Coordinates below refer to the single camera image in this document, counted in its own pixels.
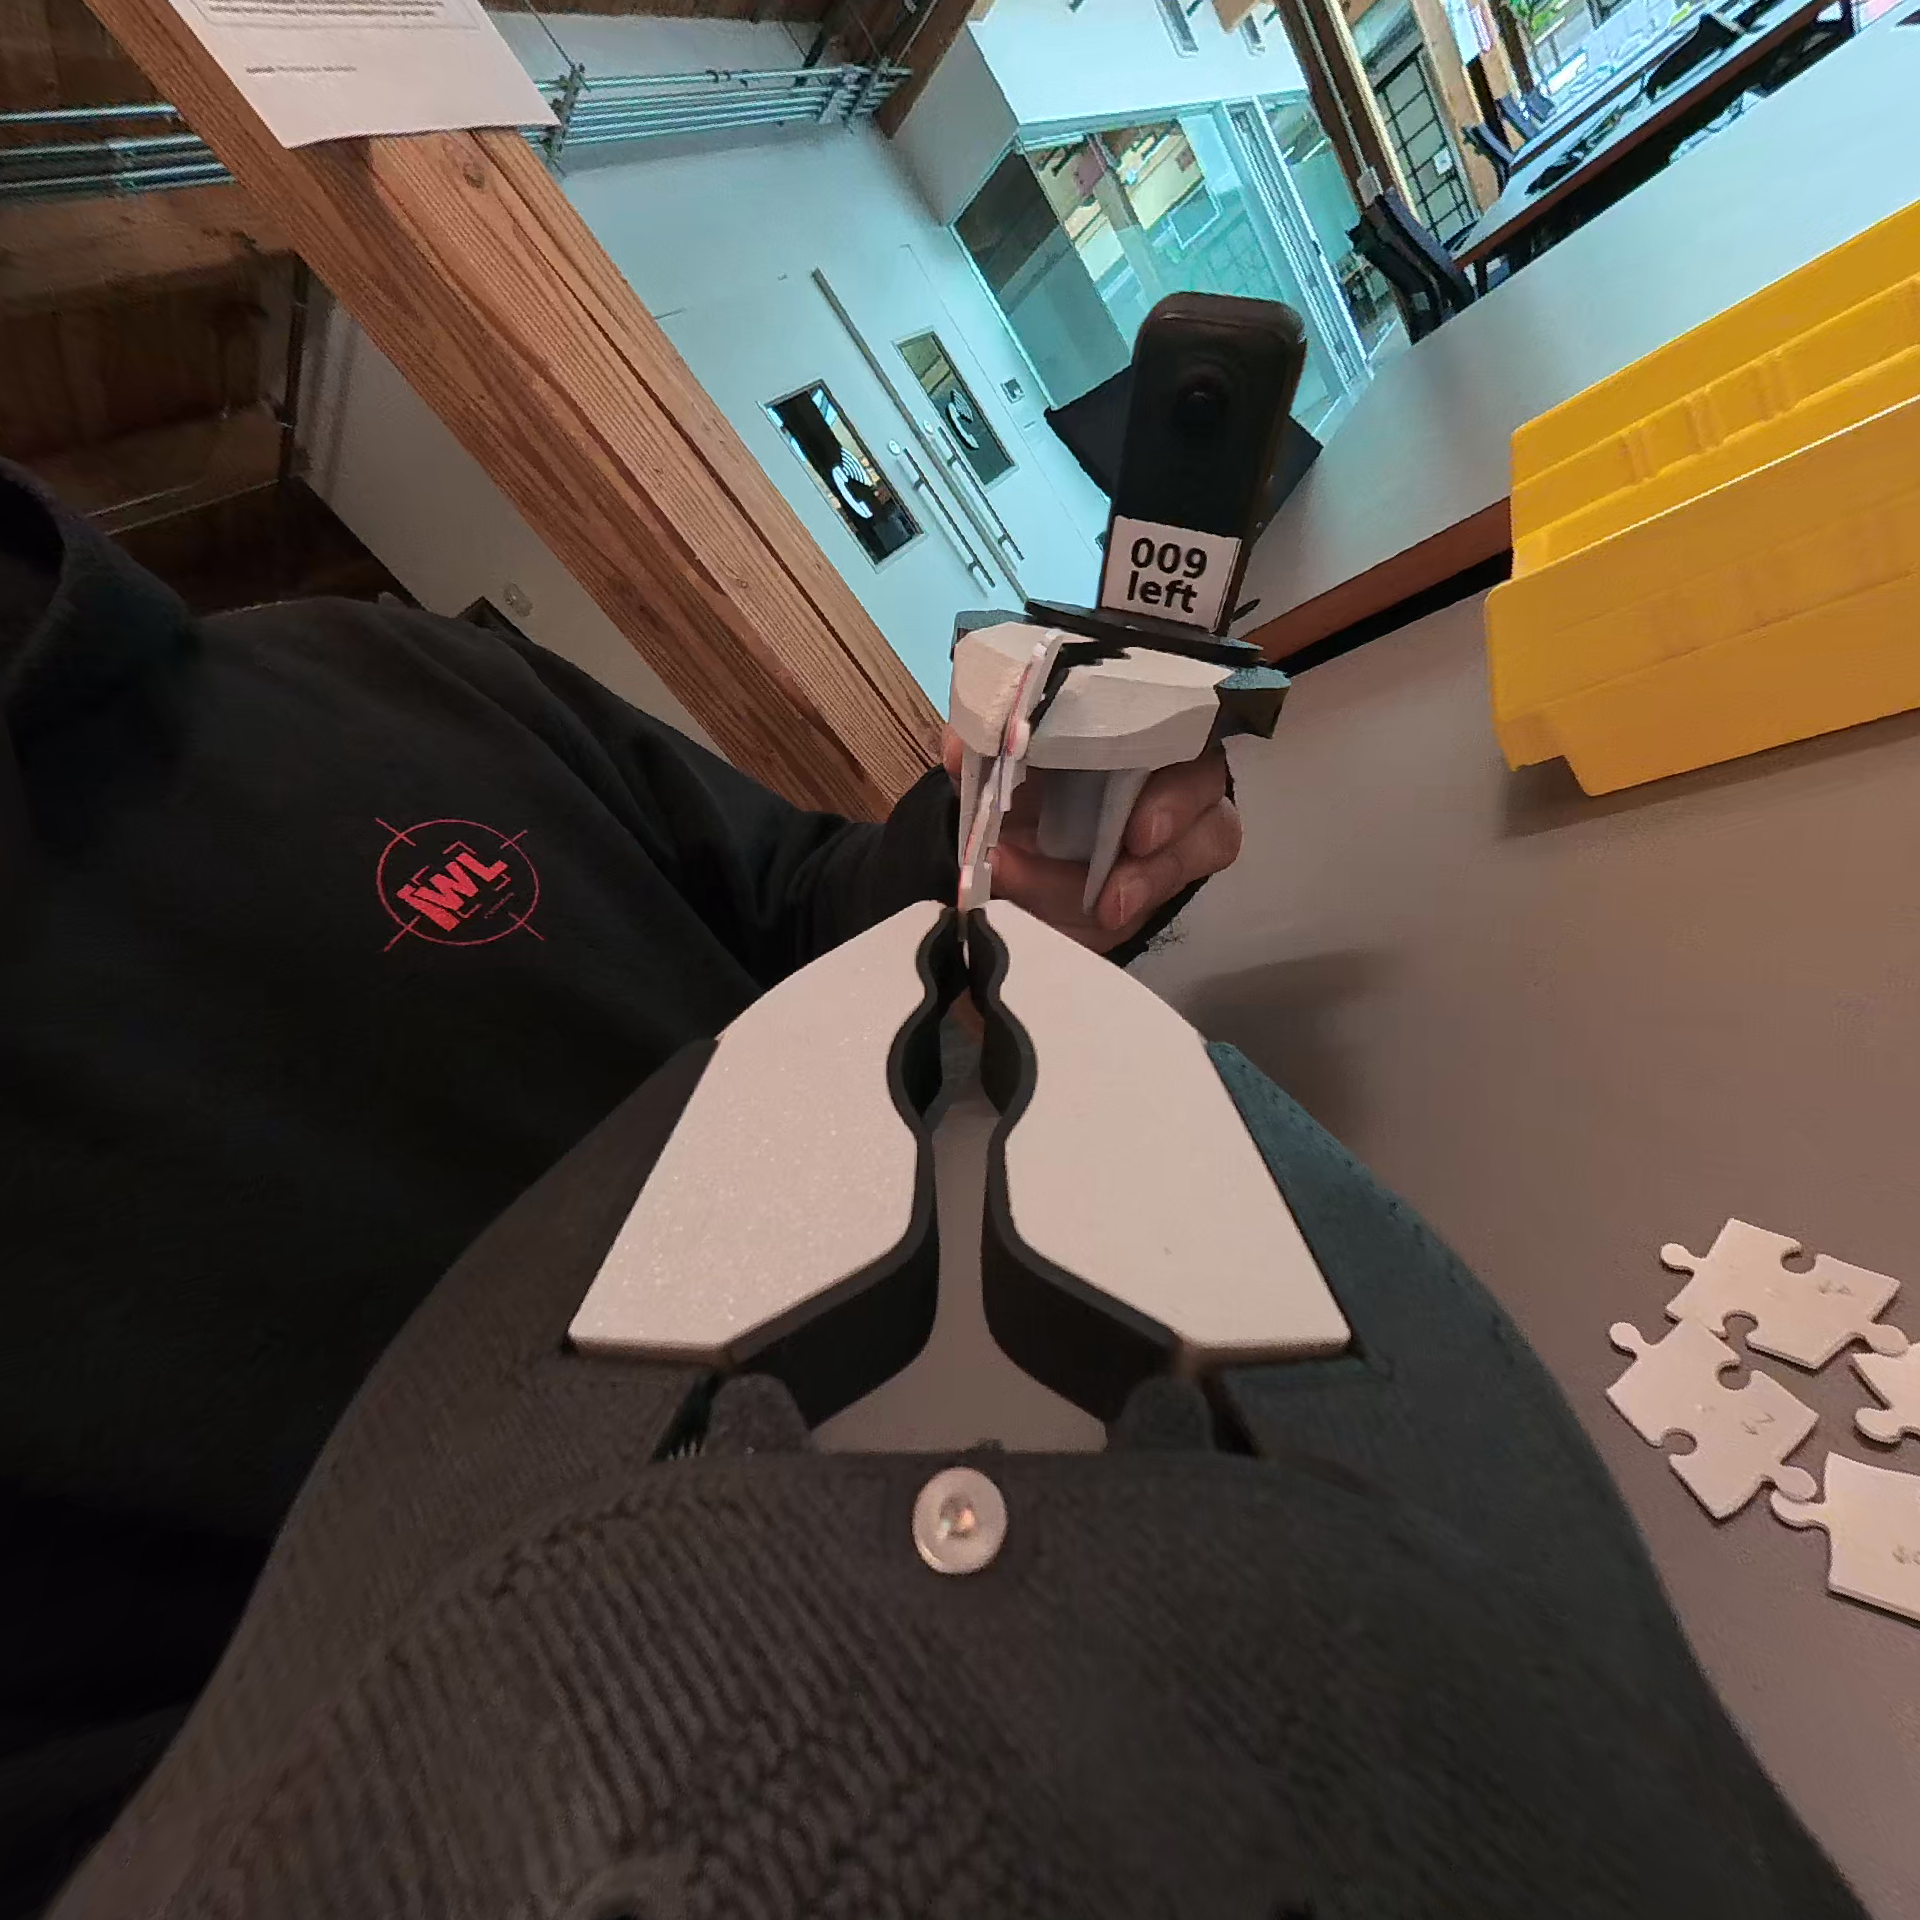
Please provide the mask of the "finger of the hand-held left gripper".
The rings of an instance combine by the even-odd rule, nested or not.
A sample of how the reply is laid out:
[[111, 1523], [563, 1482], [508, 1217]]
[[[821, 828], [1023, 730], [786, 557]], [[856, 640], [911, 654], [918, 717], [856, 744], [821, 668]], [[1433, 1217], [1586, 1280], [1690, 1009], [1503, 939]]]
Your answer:
[[1030, 730], [1030, 772], [1043, 779], [1037, 849], [1085, 870], [1085, 911], [1099, 904], [1141, 786], [1162, 765], [1190, 765], [1217, 723], [1224, 661], [1120, 654], [1078, 661]]
[[953, 640], [946, 723], [953, 723], [960, 744], [974, 744], [988, 758], [1002, 751], [1002, 717], [1009, 717], [1030, 633], [1037, 626], [1002, 619], [1002, 626], [974, 626], [974, 633]]

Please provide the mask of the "person's left forearm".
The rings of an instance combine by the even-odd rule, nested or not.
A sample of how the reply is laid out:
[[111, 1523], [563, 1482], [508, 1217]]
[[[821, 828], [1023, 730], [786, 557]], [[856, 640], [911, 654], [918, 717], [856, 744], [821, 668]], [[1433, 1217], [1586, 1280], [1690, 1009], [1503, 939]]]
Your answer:
[[696, 1030], [953, 890], [946, 772], [925, 772], [883, 821], [842, 821], [765, 793], [619, 696], [577, 689], [570, 710], [619, 786], [619, 960]]

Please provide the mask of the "wooden post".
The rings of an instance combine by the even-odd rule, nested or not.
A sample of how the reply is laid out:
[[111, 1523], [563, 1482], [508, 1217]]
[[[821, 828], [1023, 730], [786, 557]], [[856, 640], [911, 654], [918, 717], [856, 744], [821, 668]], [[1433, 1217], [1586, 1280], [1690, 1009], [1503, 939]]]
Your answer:
[[890, 814], [939, 710], [522, 132], [285, 146], [181, 7], [90, 7], [751, 779]]

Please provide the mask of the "pile of white puzzle pieces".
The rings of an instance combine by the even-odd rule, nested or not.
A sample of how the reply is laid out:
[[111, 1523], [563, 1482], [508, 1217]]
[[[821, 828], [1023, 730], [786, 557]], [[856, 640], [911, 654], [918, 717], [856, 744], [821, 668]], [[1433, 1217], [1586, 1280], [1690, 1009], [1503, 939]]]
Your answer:
[[1677, 1280], [1663, 1329], [1607, 1329], [1621, 1426], [1711, 1523], [1767, 1503], [1823, 1537], [1837, 1600], [1920, 1621], [1920, 1343], [1899, 1329], [1913, 1287], [1746, 1217], [1656, 1259]]

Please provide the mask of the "person's black hoodie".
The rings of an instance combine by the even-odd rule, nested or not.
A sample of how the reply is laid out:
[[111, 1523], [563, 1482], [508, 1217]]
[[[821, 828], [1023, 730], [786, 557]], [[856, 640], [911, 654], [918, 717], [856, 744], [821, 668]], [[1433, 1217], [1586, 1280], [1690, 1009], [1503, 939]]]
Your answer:
[[7, 473], [7, 1913], [174, 1739], [397, 1322], [751, 995], [772, 849], [543, 647], [195, 619]]

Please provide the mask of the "white double door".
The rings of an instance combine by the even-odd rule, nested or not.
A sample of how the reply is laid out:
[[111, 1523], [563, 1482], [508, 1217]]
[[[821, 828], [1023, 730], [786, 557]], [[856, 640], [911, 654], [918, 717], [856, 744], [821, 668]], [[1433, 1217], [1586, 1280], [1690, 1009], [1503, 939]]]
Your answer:
[[925, 689], [946, 689], [960, 612], [1092, 584], [1030, 403], [995, 397], [911, 250], [779, 271], [661, 327]]

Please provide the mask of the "office desks and chairs row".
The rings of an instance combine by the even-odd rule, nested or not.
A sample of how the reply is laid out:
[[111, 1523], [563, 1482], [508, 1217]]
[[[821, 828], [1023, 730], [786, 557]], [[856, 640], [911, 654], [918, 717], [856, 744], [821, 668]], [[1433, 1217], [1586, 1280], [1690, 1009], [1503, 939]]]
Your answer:
[[1600, 209], [1628, 202], [1732, 104], [1837, 56], [1857, 14], [1850, 0], [1683, 7], [1649, 49], [1510, 146], [1503, 195], [1454, 243], [1433, 243], [1433, 264], [1412, 264], [1412, 292], [1391, 285], [1405, 341], [1426, 341]]

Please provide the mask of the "white paper notice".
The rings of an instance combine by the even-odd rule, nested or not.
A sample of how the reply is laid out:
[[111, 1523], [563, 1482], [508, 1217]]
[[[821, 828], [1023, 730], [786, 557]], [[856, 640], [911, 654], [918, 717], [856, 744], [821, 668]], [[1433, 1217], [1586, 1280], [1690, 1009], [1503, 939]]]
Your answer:
[[480, 0], [174, 0], [174, 14], [278, 146], [557, 125]]

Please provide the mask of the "person's left hand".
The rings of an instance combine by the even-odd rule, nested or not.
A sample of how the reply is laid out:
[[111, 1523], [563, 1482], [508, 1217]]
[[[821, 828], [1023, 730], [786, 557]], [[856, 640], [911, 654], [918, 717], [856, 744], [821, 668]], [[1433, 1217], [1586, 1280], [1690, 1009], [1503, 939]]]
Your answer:
[[1224, 744], [1203, 744], [1203, 758], [1148, 772], [1092, 904], [1085, 863], [1043, 856], [1043, 800], [1057, 779], [1064, 772], [1050, 765], [1023, 772], [995, 842], [995, 897], [1106, 953], [1113, 967], [1134, 967], [1162, 925], [1176, 925], [1176, 911], [1238, 863], [1245, 821], [1231, 758]]

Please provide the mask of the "yellow plastic bin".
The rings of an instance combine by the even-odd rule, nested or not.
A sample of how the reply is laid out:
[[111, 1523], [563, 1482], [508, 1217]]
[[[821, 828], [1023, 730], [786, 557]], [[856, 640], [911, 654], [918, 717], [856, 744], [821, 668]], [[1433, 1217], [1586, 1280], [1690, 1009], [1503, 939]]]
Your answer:
[[1621, 793], [1920, 703], [1920, 209], [1510, 438], [1503, 765]]

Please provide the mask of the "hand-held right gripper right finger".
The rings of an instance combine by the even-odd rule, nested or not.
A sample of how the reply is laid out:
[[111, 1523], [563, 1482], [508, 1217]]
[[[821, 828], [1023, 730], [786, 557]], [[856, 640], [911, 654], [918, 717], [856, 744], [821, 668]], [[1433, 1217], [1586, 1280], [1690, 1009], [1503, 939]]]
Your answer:
[[1322, 1363], [1350, 1315], [1210, 1043], [1127, 967], [1016, 904], [974, 911], [981, 1315], [1092, 1419], [1148, 1377]]

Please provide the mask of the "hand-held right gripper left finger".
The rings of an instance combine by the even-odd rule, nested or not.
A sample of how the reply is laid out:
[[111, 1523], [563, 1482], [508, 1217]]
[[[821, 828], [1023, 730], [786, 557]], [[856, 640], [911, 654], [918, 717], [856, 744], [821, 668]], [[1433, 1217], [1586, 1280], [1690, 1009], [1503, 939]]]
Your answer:
[[953, 911], [904, 904], [765, 988], [640, 1099], [675, 1120], [570, 1350], [779, 1377], [800, 1419], [890, 1384], [939, 1315], [932, 1127]]

